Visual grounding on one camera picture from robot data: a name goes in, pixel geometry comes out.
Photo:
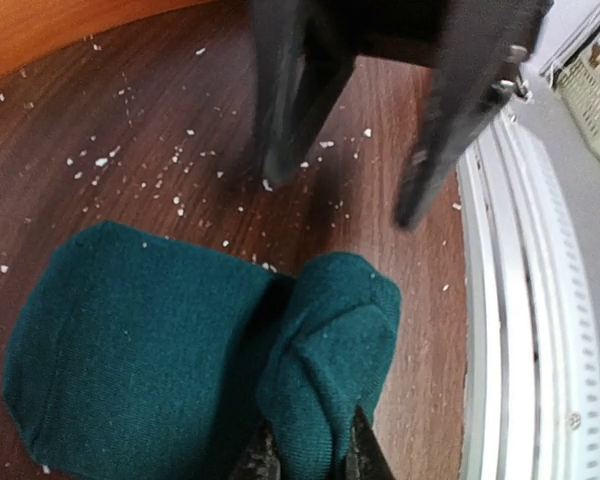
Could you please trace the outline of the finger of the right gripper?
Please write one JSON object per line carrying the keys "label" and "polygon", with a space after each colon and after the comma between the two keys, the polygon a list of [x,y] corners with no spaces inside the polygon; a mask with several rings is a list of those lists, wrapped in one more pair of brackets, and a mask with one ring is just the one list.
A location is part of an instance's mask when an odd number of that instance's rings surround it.
{"label": "finger of the right gripper", "polygon": [[442,31],[422,128],[404,164],[394,222],[414,230],[457,161],[512,97],[549,1],[454,1]]}
{"label": "finger of the right gripper", "polygon": [[270,187],[289,182],[355,63],[334,1],[251,1],[257,94],[254,159]]}

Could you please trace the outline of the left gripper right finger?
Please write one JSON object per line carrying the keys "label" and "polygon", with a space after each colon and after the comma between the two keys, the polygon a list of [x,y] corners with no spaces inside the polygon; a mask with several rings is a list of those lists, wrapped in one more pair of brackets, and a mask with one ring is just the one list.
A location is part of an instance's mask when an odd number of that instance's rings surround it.
{"label": "left gripper right finger", "polygon": [[350,445],[342,478],[346,480],[394,480],[391,468],[364,410],[357,407],[351,426]]}

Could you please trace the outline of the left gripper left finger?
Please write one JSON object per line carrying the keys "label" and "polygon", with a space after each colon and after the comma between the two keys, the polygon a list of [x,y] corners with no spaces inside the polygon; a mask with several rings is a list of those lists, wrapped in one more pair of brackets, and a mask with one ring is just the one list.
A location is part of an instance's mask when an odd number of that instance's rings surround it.
{"label": "left gripper left finger", "polygon": [[230,480],[279,480],[280,459],[270,424],[262,424],[229,476]]}

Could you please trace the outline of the dark green patterned sock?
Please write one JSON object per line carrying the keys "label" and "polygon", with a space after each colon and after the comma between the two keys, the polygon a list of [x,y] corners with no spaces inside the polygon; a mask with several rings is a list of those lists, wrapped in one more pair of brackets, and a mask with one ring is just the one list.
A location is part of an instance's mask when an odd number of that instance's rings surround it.
{"label": "dark green patterned sock", "polygon": [[3,398],[32,459],[81,479],[225,479],[256,429],[287,479],[326,479],[372,415],[401,293],[364,258],[297,276],[106,222],[53,255]]}

